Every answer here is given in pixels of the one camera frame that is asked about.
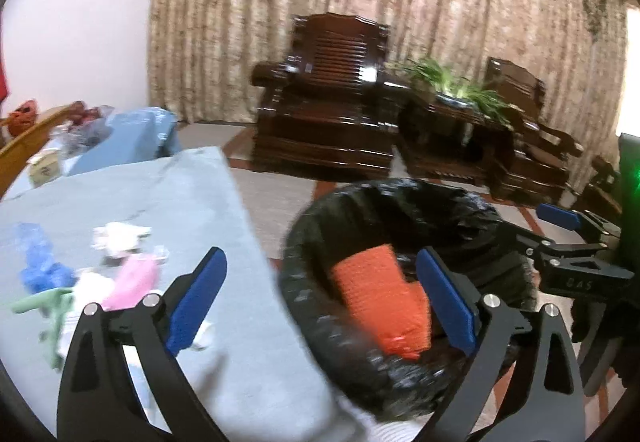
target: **blue gripper pad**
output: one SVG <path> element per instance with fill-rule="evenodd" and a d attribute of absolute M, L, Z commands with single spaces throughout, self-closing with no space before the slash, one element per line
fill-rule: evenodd
<path fill-rule="evenodd" d="M 226 278 L 226 256 L 218 249 L 196 276 L 171 316 L 166 348 L 174 355 L 189 348 Z"/>
<path fill-rule="evenodd" d="M 568 231 L 580 229 L 580 217 L 576 213 L 555 205 L 540 203 L 536 208 L 536 216 Z"/>
<path fill-rule="evenodd" d="M 422 249 L 415 259 L 418 281 L 429 298 L 449 344 L 470 356 L 476 349 L 474 315 L 433 256 Z"/>

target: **black trash bag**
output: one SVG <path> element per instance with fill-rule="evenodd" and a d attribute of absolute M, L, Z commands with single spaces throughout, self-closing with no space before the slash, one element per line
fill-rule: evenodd
<path fill-rule="evenodd" d="M 415 257 L 431 245 L 481 293 L 533 310 L 529 265 L 498 243 L 498 221 L 495 208 L 473 193 L 412 179 L 351 184 L 298 218 L 287 237 L 280 290 L 316 361 L 354 403 L 380 420 L 430 413 L 465 356 L 449 345 L 434 314 L 431 349 L 418 361 L 385 355 L 350 316 L 332 268 L 357 252 L 391 244 L 405 278 L 415 281 Z M 510 345 L 503 371 L 516 350 Z"/>

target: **green glove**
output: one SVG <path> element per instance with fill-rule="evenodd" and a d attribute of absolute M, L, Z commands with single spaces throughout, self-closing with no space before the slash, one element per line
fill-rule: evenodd
<path fill-rule="evenodd" d="M 47 343 L 47 361 L 52 368 L 62 368 L 62 358 L 58 355 L 58 340 L 65 323 L 65 316 L 73 307 L 74 295 L 71 288 L 52 288 L 16 301 L 11 305 L 14 314 L 24 314 L 38 309 L 44 317 L 51 317 L 48 331 L 40 333 L 40 342 Z"/>

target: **green plant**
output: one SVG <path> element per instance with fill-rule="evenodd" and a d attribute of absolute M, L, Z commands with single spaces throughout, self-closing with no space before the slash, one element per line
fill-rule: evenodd
<path fill-rule="evenodd" d="M 477 83 L 455 75 L 450 68 L 442 66 L 433 57 L 408 59 L 399 66 L 412 80 L 427 82 L 436 92 L 473 102 L 480 113 L 509 125 L 509 121 L 502 114 L 502 109 L 508 104 L 493 89 L 483 89 Z"/>

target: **floral patterned curtain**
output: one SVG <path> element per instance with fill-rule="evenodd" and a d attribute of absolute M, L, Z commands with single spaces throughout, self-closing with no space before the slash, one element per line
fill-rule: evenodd
<path fill-rule="evenodd" d="M 152 0 L 150 99 L 188 122 L 249 122 L 258 60 L 284 57 L 294 14 L 358 14 L 392 29 L 390 60 L 430 54 L 482 78 L 488 56 L 509 59 L 547 85 L 543 117 L 591 158 L 616 154 L 629 0 Z"/>

